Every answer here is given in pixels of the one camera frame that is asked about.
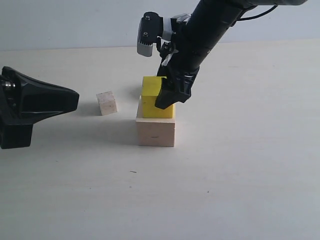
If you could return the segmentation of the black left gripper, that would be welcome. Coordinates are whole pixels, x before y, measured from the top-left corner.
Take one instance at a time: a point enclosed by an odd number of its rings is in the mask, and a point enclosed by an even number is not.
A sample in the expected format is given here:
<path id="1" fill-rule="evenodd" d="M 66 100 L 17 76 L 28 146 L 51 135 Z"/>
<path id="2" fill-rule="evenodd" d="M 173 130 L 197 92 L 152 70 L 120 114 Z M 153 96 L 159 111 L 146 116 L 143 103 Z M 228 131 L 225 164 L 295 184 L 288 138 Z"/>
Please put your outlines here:
<path id="1" fill-rule="evenodd" d="M 80 95 L 4 66 L 0 74 L 0 148 L 29 147 L 33 124 L 23 119 L 50 118 L 77 109 Z"/>

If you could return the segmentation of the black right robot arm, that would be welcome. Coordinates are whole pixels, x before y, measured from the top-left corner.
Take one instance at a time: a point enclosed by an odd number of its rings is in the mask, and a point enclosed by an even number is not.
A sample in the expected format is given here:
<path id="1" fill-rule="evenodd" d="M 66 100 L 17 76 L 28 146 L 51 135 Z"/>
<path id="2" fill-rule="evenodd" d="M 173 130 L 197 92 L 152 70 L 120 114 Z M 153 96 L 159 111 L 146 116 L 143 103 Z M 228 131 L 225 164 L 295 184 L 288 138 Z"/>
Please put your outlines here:
<path id="1" fill-rule="evenodd" d="M 278 6 L 302 4 L 303 0 L 201 0 L 191 14 L 174 16 L 172 52 L 163 56 L 158 69 L 162 79 L 155 106 L 164 110 L 191 97 L 201 63 L 246 12 L 258 6 L 271 6 L 272 12 Z"/>

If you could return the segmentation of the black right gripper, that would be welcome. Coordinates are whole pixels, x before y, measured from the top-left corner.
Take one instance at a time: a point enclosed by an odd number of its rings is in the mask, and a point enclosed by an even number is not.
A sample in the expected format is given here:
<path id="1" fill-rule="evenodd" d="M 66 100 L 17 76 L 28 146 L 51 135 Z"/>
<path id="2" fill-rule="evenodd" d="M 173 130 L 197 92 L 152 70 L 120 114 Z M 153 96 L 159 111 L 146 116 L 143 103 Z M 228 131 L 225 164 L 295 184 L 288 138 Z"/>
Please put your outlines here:
<path id="1" fill-rule="evenodd" d="M 188 22 L 179 24 L 173 36 L 177 52 L 167 66 L 158 69 L 161 86 L 155 107 L 164 110 L 191 97 L 200 64 L 239 16 L 236 0 L 201 0 L 197 4 Z"/>

